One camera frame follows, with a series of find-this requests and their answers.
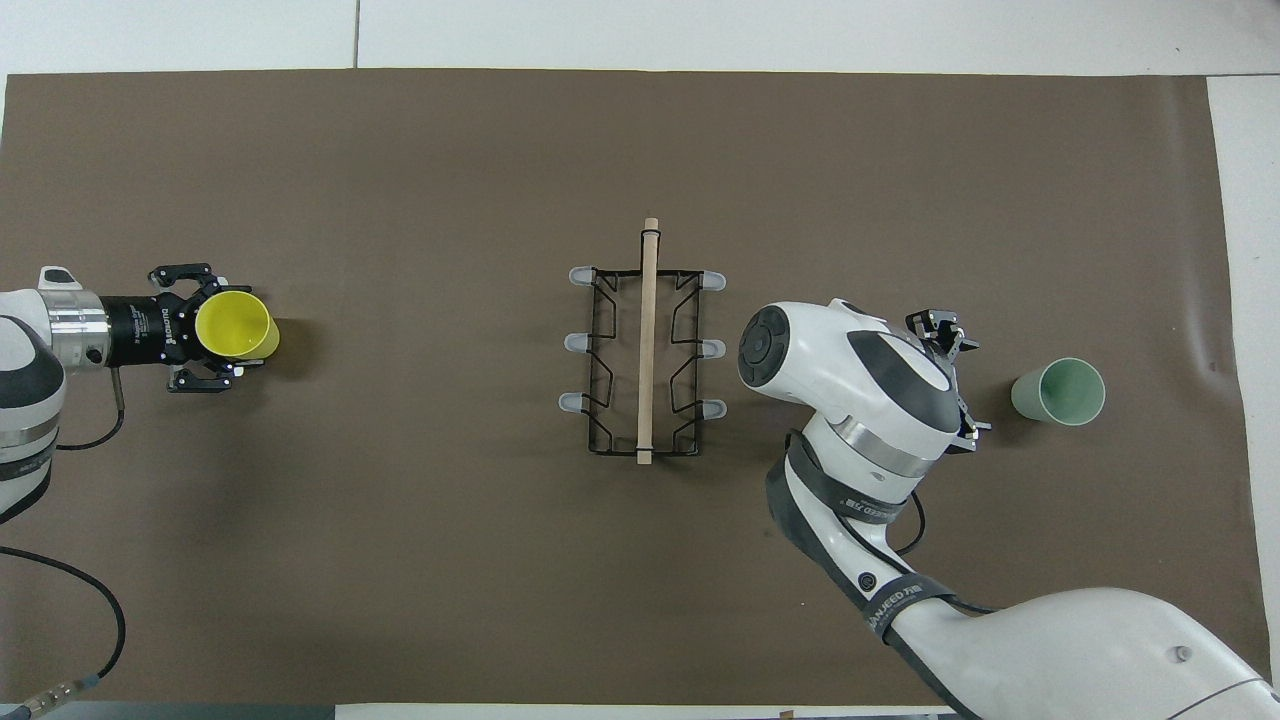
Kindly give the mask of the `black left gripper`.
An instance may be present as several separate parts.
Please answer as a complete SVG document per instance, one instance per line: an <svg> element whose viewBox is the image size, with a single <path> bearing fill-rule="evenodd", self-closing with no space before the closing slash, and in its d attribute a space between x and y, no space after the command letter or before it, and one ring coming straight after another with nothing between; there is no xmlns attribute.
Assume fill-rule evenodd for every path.
<svg viewBox="0 0 1280 720"><path fill-rule="evenodd" d="M189 363L201 359L195 299L232 290L227 278L216 275L207 263L191 263L156 266L150 272L150 282L160 293L100 299L108 319L105 365L173 365L168 379L170 393L228 391L244 375L246 365ZM184 282L195 283L195 290L179 291L178 284Z"/></svg>

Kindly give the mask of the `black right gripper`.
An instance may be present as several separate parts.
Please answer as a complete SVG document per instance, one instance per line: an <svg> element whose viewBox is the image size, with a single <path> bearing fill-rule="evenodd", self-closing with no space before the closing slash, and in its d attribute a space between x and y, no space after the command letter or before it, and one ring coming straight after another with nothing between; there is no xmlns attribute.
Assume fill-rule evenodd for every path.
<svg viewBox="0 0 1280 720"><path fill-rule="evenodd" d="M960 325L956 313L942 309L923 309L906 315L908 329L928 347L929 351L946 360L952 391L960 413L960 427L951 438L946 454L973 454L977 451L980 436L992 429L992 424L975 419L961 395L957 357L961 354L978 350L980 342L973 340Z"/></svg>

